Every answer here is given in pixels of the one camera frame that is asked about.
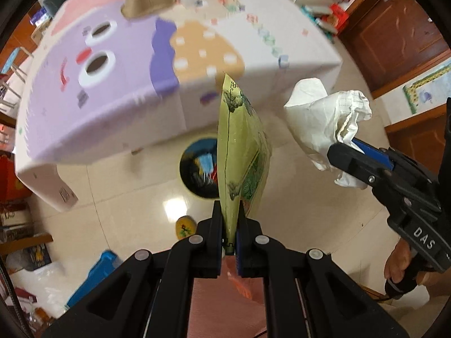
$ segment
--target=crumpled white tissue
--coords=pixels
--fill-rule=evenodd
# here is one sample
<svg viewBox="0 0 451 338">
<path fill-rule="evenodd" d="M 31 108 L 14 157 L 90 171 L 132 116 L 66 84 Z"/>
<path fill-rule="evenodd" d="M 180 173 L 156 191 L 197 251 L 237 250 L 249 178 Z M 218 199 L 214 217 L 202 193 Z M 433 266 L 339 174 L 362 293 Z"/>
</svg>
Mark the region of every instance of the crumpled white tissue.
<svg viewBox="0 0 451 338">
<path fill-rule="evenodd" d="M 362 181 L 333 167 L 327 157 L 329 147 L 336 142 L 362 152 L 352 139 L 357 122 L 370 119 L 371 109 L 360 91 L 328 95 L 321 80 L 304 79 L 296 84 L 284 109 L 293 137 L 319 170 L 337 172 L 335 183 L 340 186 L 366 188 Z"/>
</svg>

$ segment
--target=plastic bag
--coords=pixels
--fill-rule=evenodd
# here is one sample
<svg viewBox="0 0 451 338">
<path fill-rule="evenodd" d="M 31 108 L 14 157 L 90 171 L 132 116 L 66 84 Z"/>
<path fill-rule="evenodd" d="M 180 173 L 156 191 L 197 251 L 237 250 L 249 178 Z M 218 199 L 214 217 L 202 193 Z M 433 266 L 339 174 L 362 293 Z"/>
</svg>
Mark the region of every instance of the plastic bag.
<svg viewBox="0 0 451 338">
<path fill-rule="evenodd" d="M 233 255 L 235 251 L 240 201 L 247 217 L 258 209 L 270 157 L 271 145 L 260 119 L 240 88 L 226 74 L 219 111 L 217 176 L 227 255 Z"/>
</svg>

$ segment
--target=table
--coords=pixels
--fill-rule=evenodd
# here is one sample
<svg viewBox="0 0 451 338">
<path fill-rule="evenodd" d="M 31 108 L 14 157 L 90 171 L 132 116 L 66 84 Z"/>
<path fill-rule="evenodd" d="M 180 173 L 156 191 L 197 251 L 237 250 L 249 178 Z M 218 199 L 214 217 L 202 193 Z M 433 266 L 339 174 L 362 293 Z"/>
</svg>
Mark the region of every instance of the table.
<svg viewBox="0 0 451 338">
<path fill-rule="evenodd" d="M 57 163 L 92 163 L 214 123 L 222 72 L 258 107 L 303 78 L 331 90 L 341 67 L 290 0 L 201 0 L 136 20 L 122 16 L 123 2 L 66 1 L 34 52 L 16 174 L 59 211 L 77 197 Z"/>
</svg>

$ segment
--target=wooden cabinet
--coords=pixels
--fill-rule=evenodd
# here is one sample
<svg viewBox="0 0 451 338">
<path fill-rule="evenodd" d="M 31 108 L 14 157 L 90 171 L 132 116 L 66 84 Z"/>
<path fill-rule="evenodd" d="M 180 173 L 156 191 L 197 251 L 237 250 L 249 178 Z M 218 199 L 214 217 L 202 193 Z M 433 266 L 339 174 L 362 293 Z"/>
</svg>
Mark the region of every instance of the wooden cabinet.
<svg viewBox="0 0 451 338">
<path fill-rule="evenodd" d="M 340 39 L 372 92 L 448 49 L 415 0 L 364 0 Z"/>
<path fill-rule="evenodd" d="M 403 122 L 386 127 L 390 146 L 438 174 L 445 150 L 446 105 Z"/>
</svg>

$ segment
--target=blue gripper pad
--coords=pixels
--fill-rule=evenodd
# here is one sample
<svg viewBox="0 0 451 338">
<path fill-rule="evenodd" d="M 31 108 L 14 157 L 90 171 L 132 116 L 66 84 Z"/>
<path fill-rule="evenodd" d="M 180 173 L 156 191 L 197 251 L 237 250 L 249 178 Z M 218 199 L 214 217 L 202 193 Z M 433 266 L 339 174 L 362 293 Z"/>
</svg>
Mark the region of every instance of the blue gripper pad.
<svg viewBox="0 0 451 338">
<path fill-rule="evenodd" d="M 357 138 L 354 138 L 352 142 L 354 143 L 354 145 L 357 145 L 358 148 L 361 149 L 365 155 L 372 158 L 373 160 L 376 160 L 385 168 L 393 170 L 394 168 L 393 161 L 391 161 L 390 158 L 384 152 L 380 151 L 379 149 L 376 149 L 375 147 L 367 144 L 366 142 L 358 140 Z"/>
<path fill-rule="evenodd" d="M 108 277 L 113 271 L 120 266 L 122 261 L 111 250 L 105 250 L 100 259 L 94 264 L 89 271 L 87 278 L 82 285 L 74 292 L 67 301 L 67 306 L 71 308 L 85 297 L 95 286 Z"/>
<path fill-rule="evenodd" d="M 240 243 L 240 234 L 239 230 L 236 231 L 236 245 L 235 245 L 235 263 L 236 263 L 236 271 L 239 276 L 243 275 L 243 265 L 241 264 L 241 243 Z"/>
</svg>

